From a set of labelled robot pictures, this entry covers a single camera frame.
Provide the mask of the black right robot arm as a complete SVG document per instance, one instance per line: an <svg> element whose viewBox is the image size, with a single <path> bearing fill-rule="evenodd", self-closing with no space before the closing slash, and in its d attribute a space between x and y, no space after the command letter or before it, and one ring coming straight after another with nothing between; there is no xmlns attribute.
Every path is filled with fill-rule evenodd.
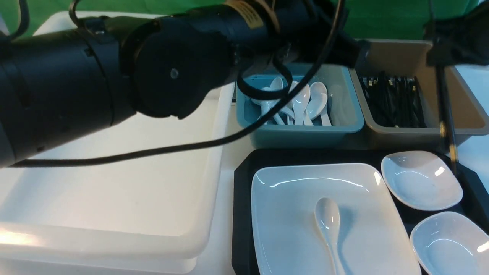
<svg viewBox="0 0 489 275"><path fill-rule="evenodd" d="M438 19L429 2L429 21L423 26L423 38L432 41L426 54L426 66L489 64L489 3L483 1L468 14Z"/></svg>

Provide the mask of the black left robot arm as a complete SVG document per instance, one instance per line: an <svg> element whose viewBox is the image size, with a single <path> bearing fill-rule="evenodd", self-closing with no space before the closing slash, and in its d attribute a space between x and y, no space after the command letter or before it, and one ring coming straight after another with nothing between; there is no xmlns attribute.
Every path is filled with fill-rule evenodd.
<svg viewBox="0 0 489 275"><path fill-rule="evenodd" d="M86 167L223 146L278 113L324 64L355 68L369 42L344 33L345 2L227 0L158 18L79 18L75 29L20 38L1 34L1 167ZM92 159L33 159L136 113L188 117L227 84L279 103L233 135Z"/></svg>

